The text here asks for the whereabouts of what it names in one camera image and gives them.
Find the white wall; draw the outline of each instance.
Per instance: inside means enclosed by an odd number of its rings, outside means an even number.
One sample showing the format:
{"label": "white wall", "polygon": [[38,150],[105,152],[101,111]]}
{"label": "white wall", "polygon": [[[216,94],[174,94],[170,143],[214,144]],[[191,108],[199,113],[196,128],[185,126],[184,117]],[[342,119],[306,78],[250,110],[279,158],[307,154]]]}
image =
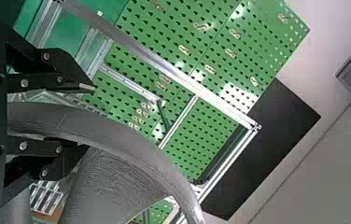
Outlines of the white wall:
{"label": "white wall", "polygon": [[351,56],[351,0],[288,0],[288,3],[312,31],[278,78],[322,118],[242,205],[230,223],[249,223],[351,103],[351,94],[335,77]]}
{"label": "white wall", "polygon": [[351,223],[351,107],[251,223]]}

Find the black rectangle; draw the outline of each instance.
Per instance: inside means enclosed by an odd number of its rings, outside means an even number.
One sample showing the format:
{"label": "black rectangle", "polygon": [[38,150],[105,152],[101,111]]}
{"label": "black rectangle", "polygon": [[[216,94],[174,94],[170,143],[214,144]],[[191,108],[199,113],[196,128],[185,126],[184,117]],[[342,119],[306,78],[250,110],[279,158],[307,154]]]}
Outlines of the black rectangle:
{"label": "black rectangle", "polygon": [[320,119],[277,79],[248,116],[262,129],[202,203],[206,213],[226,220]]}

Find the aluminum frame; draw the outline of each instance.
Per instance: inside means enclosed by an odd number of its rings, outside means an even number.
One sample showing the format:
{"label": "aluminum frame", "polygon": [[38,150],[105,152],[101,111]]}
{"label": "aluminum frame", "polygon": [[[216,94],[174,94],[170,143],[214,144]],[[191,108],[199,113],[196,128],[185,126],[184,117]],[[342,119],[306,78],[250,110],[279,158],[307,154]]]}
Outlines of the aluminum frame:
{"label": "aluminum frame", "polygon": [[187,90],[195,93],[198,97],[214,106],[231,119],[242,124],[248,130],[255,129],[257,126],[259,126],[259,124],[249,116],[237,110],[235,107],[227,104],[220,97],[216,96],[213,92],[195,82],[191,77],[186,76],[183,72],[179,71],[177,68],[165,61],[162,57],[145,48],[142,44],[135,41],[132,37],[124,34],[111,22],[106,21],[104,18],[98,16],[97,13],[90,10],[88,7],[80,4],[78,0],[64,0],[61,3],[57,4],[61,5],[67,12],[74,14],[84,21],[88,21],[91,26],[98,29],[104,35],[128,48],[137,56],[139,56],[143,61],[150,64],[154,68],[157,68],[170,79],[177,82]]}
{"label": "aluminum frame", "polygon": [[161,142],[158,145],[158,148],[164,149],[164,147],[169,143],[170,139],[172,138],[173,134],[178,129],[179,125],[181,125],[182,121],[187,117],[188,113],[191,111],[193,106],[198,102],[199,97],[193,96],[190,101],[188,102],[187,106],[185,106],[184,110],[178,116],[177,120],[173,124],[172,128],[167,132],[167,134],[163,137]]}
{"label": "aluminum frame", "polygon": [[127,77],[119,74],[117,71],[114,69],[110,68],[107,66],[105,63],[101,63],[99,67],[99,71],[103,72],[104,74],[114,78],[121,84],[125,85],[132,91],[137,92],[138,94],[144,96],[147,100],[149,100],[151,103],[156,104],[161,98],[154,93],[147,91],[145,88],[141,87],[140,85],[137,85],[135,82],[132,80],[128,79]]}
{"label": "aluminum frame", "polygon": [[[236,161],[240,154],[245,150],[248,144],[254,139],[255,135],[259,132],[260,127],[249,130],[243,139],[239,142],[236,149],[228,156],[228,158],[220,165],[216,170],[215,174],[210,178],[210,180],[204,185],[202,189],[202,194],[198,197],[199,203],[202,203],[207,195],[211,192],[218,181],[225,175],[229,170],[231,165]],[[186,224],[186,219],[182,215],[175,224]]]}

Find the black metal plate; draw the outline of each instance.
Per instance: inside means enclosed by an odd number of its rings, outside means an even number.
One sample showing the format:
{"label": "black metal plate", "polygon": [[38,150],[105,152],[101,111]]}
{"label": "black metal plate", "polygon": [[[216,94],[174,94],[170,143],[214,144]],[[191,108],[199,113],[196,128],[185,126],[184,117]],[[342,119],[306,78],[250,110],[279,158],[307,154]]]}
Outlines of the black metal plate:
{"label": "black metal plate", "polygon": [[248,116],[262,129],[202,203],[205,212],[226,220],[320,119],[277,79]]}

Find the black bracket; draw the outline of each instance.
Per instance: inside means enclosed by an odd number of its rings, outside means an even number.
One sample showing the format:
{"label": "black bracket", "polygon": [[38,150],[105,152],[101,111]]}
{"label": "black bracket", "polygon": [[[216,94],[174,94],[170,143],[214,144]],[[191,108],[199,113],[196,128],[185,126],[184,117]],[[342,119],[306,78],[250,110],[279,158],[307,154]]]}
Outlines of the black bracket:
{"label": "black bracket", "polygon": [[93,93],[93,82],[75,59],[62,49],[37,49],[11,28],[7,29],[8,93],[45,89],[65,93]]}
{"label": "black bracket", "polygon": [[35,140],[9,136],[7,140],[7,155],[15,158],[6,164],[2,205],[36,180],[65,178],[89,149],[89,146],[58,138]]}

